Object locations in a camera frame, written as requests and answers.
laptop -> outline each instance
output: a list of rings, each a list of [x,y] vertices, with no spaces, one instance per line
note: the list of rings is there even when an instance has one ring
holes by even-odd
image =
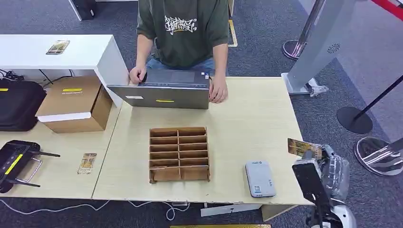
[[[138,85],[108,85],[110,90],[137,107],[209,108],[208,72],[147,69]]]

stanchion base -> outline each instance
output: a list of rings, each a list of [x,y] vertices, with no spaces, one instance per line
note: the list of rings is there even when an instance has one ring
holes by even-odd
[[[365,137],[360,139],[354,147],[354,154],[357,160],[370,172],[373,172],[380,176],[394,176],[403,171],[402,155],[399,152],[395,152],[384,159],[367,164],[364,161],[365,157],[377,152],[384,148],[389,143],[385,140]]]
[[[337,111],[337,120],[344,128],[351,132],[366,134],[370,132],[373,127],[372,120],[367,114],[363,114],[353,122],[354,117],[360,111],[361,110],[354,107],[342,107]]]
[[[302,51],[294,54],[295,46],[297,45],[298,40],[289,40],[283,44],[283,54],[290,59],[298,60]]]

desk surface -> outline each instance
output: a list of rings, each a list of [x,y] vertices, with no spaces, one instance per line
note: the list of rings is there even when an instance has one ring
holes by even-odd
[[[124,103],[94,199],[258,204],[310,204],[291,169],[287,138],[302,139],[281,78],[228,77],[229,99],[209,110],[132,108]],[[211,181],[149,183],[149,129],[205,126]],[[247,160],[270,163],[277,196],[250,196]]]
[[[57,40],[70,40],[61,55],[46,55]],[[5,69],[94,69],[113,35],[0,35]]]
[[[40,122],[29,132],[0,132],[0,145],[11,140],[31,141],[38,143],[43,152],[61,156],[37,156],[43,163],[30,183],[39,184],[40,188],[15,185],[1,196],[90,199],[119,111],[120,108],[112,106],[103,132],[57,134]],[[90,174],[77,174],[84,153],[97,153],[94,167]],[[19,178],[29,177],[35,165],[29,163]]]

compartment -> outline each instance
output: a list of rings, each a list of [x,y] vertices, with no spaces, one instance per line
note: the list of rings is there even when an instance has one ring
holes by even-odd
[[[150,170],[150,182],[155,181],[179,181],[181,175],[179,173],[179,168],[165,168],[160,170]]]
[[[204,127],[179,128],[178,132],[179,136],[206,135],[206,129]]]
[[[181,151],[179,158],[207,158],[209,156],[207,151]]]
[[[206,151],[207,143],[180,144],[180,151]]]
[[[151,152],[150,160],[178,159],[178,152]]]
[[[182,136],[179,137],[179,143],[207,143],[207,136]]]
[[[150,138],[150,145],[171,145],[171,144],[178,144],[178,138],[176,136]]]
[[[178,145],[150,145],[150,152],[178,151]]]
[[[176,128],[153,128],[150,129],[150,137],[172,137],[178,136]]]
[[[150,169],[163,169],[177,166],[179,166],[178,159],[150,160]]]
[[[182,180],[210,180],[209,167],[181,167]]]
[[[183,158],[179,159],[179,164],[180,166],[193,166],[193,165],[209,165],[209,159],[208,158]]]

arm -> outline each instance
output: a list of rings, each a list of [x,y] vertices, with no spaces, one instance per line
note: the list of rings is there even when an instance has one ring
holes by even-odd
[[[210,83],[210,101],[214,103],[223,102],[228,97],[227,83],[225,81],[229,39],[228,17],[227,0],[216,0],[207,25],[207,34],[213,47],[215,65],[214,79]]]
[[[156,37],[154,20],[150,11],[149,0],[138,1],[137,14],[137,57],[136,66],[130,71],[130,80],[139,83],[145,76],[145,63],[150,55]]]
[[[146,36],[142,34],[137,36],[136,66],[145,66],[145,62],[147,61],[147,58],[150,55],[153,44],[154,42],[152,39],[148,39]]]

